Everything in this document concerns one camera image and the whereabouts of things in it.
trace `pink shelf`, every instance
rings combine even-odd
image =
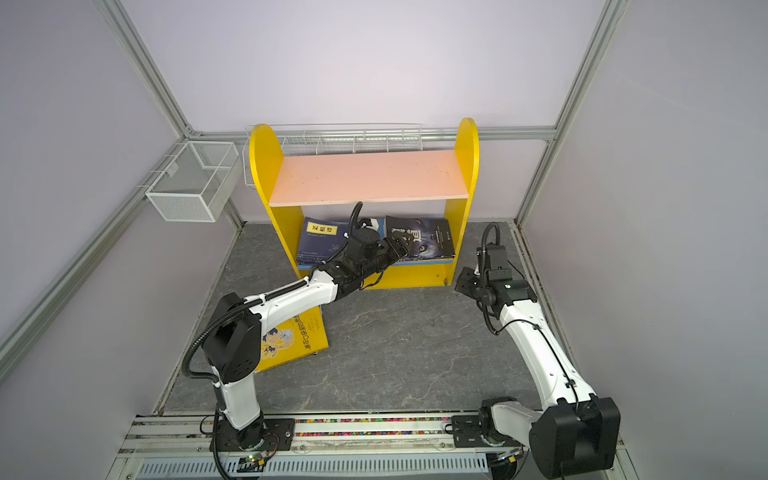
[[[270,207],[468,198],[453,150],[285,157]]]

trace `white wall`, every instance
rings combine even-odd
[[[89,0],[0,2],[0,338],[176,140]]]
[[[435,142],[427,143],[425,147],[449,149],[453,147],[453,144]],[[513,218],[520,208],[528,184],[531,182],[536,166],[544,153],[544,148],[545,143],[542,140],[481,141],[480,174],[475,199],[472,202],[472,212],[469,214],[470,221]],[[246,187],[244,182],[235,188],[232,201],[237,206],[243,220],[257,223],[270,222],[258,192],[252,187]],[[352,207],[352,205],[328,205],[304,207],[303,210],[308,217],[333,220],[349,217]],[[444,211],[445,201],[434,200],[367,203],[362,214],[371,217],[384,215],[441,217]]]
[[[0,386],[3,478],[106,477],[184,350],[233,238],[147,203]]]
[[[124,0],[201,131],[552,125],[604,0]]]
[[[640,478],[765,478],[768,4],[633,0],[524,230]]]

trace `book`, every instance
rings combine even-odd
[[[456,257],[451,236],[451,227],[445,218],[401,218],[384,219],[389,235],[393,231],[410,233],[413,244],[407,255],[398,260],[398,265],[452,263]]]
[[[374,220],[380,237],[384,237],[384,220]],[[296,265],[299,270],[309,270],[315,263],[328,260],[343,247],[349,231],[349,221],[317,220],[304,218],[304,226],[296,251]]]
[[[316,306],[282,322],[261,338],[261,361],[255,372],[263,372],[328,348],[323,317]]]

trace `gray tabletop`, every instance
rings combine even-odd
[[[485,225],[468,224],[457,275],[474,267]],[[520,268],[511,233],[500,225],[508,258]],[[274,228],[246,225],[205,321],[226,293],[253,295],[295,279]],[[453,286],[356,292],[323,306],[323,322],[328,349],[257,375],[264,412],[474,410],[497,396],[541,408],[511,337],[493,336],[475,302]],[[207,368],[201,352],[192,366]],[[164,411],[213,411],[215,402],[210,382],[179,376]]]

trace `wire basket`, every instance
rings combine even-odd
[[[254,127],[246,127],[249,136]],[[273,129],[286,157],[423,150],[420,124],[274,125]],[[247,186],[256,188],[247,155],[248,142],[243,146],[243,177]]]
[[[240,176],[232,142],[188,141],[147,189],[169,222],[215,222]]]

